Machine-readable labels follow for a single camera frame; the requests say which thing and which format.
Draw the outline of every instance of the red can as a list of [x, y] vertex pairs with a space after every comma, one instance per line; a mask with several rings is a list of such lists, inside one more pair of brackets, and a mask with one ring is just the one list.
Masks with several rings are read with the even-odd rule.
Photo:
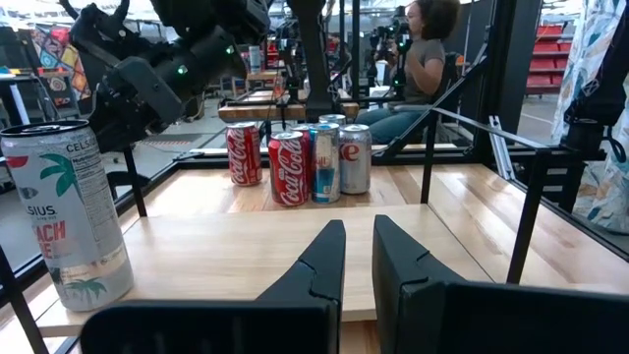
[[306, 174], [306, 183], [308, 185], [308, 189], [310, 190], [312, 185], [311, 185], [311, 180], [312, 180], [312, 174], [313, 174], [313, 166], [311, 164], [311, 149], [312, 149], [312, 145], [311, 145], [311, 127], [312, 124], [298, 124], [296, 126], [291, 127], [291, 130], [294, 132], [300, 132], [302, 133], [304, 136], [302, 137], [302, 139], [304, 140], [304, 147], [306, 147], [305, 151], [306, 151], [306, 165], [308, 166], [309, 170], [308, 173]]
[[227, 155], [232, 182], [252, 186], [262, 180], [259, 156], [259, 134], [256, 123], [236, 123], [227, 126]]
[[284, 132], [271, 135], [268, 145], [270, 160], [271, 195], [285, 207], [296, 207], [308, 201], [307, 165], [308, 146], [300, 132]]

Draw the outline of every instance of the wooden tabletop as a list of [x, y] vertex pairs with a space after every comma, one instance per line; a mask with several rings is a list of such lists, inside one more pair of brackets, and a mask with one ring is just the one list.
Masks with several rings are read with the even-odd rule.
[[[377, 213], [463, 276], [503, 282], [524, 194], [484, 166], [437, 165], [429, 206], [419, 206], [422, 179], [422, 166], [374, 167], [365, 195], [286, 209], [271, 200], [266, 169], [262, 183], [248, 188], [235, 187], [225, 170], [176, 172], [145, 199], [149, 218], [138, 221], [134, 209], [121, 216], [137, 278], [127, 298], [255, 298], [329, 219], [340, 218], [348, 236], [344, 321], [372, 319]], [[629, 265], [540, 206], [522, 283], [629, 293]], [[49, 293], [54, 303], [37, 316], [42, 334], [76, 335], [89, 314], [66, 311]], [[377, 352], [373, 322], [344, 323], [341, 346]]]
[[259, 72], [257, 74], [248, 73], [247, 80], [248, 81], [256, 81], [256, 80], [275, 80], [281, 73], [278, 73], [277, 70], [265, 70], [263, 72]]
[[[340, 90], [343, 98], [349, 98], [349, 95]], [[259, 90], [253, 92], [249, 97], [245, 98], [245, 102], [256, 102], [271, 100], [273, 92], [271, 90]], [[299, 98], [306, 99], [306, 93], [300, 89]], [[342, 103], [345, 115], [348, 117], [356, 117], [359, 111], [358, 103]], [[284, 116], [288, 120], [306, 119], [306, 108], [303, 104], [289, 104], [284, 108]], [[256, 120], [278, 120], [281, 118], [281, 109], [275, 105], [251, 105], [230, 107], [225, 106], [218, 109], [218, 117], [225, 122], [238, 121], [256, 121]]]
[[[375, 320], [373, 219], [389, 215], [452, 269], [489, 280], [428, 206], [290, 209], [141, 219], [125, 233], [135, 285], [124, 299], [255, 299], [331, 219], [347, 234], [343, 321]], [[44, 336], [77, 335], [90, 313], [55, 303], [37, 325]]]

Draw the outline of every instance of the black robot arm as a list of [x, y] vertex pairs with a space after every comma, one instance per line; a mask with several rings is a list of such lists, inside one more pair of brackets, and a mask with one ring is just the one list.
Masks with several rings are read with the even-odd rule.
[[62, 6], [75, 24], [70, 40], [105, 63], [89, 123], [105, 152], [163, 132], [183, 116], [185, 104], [224, 73], [245, 77], [237, 44], [260, 44], [269, 28], [267, 0], [151, 0], [173, 43], [150, 43], [126, 29], [129, 1], [113, 15], [91, 4], [80, 14]]

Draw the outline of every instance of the palm tree graphic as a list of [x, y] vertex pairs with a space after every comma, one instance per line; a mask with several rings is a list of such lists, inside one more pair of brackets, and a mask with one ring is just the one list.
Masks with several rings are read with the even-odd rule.
[[81, 295], [81, 301], [83, 301], [84, 295], [86, 296], [87, 304], [91, 306], [91, 293], [94, 293], [96, 299], [100, 295], [100, 291], [107, 292], [105, 285], [99, 283], [99, 277], [94, 277], [88, 280], [77, 279], [73, 282], [66, 284], [66, 288], [77, 291]]
[[39, 179], [42, 180], [54, 174], [61, 173], [61, 176], [57, 180], [57, 197], [63, 196], [68, 189], [70, 189], [70, 186], [75, 186], [75, 189], [79, 194], [79, 198], [83, 199], [81, 196], [81, 190], [79, 189], [79, 183], [77, 182], [75, 167], [72, 165], [72, 161], [69, 158], [58, 153], [46, 153], [40, 157], [51, 160], [55, 162], [56, 165], [52, 165], [41, 170]]

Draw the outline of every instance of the white can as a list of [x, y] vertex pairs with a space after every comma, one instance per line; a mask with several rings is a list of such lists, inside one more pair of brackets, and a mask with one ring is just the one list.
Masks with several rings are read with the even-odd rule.
[[0, 136], [61, 303], [91, 311], [129, 291], [131, 264], [87, 121], [13, 127]]
[[252, 45], [249, 47], [249, 63], [252, 68], [252, 74], [259, 74], [261, 66], [259, 46]]

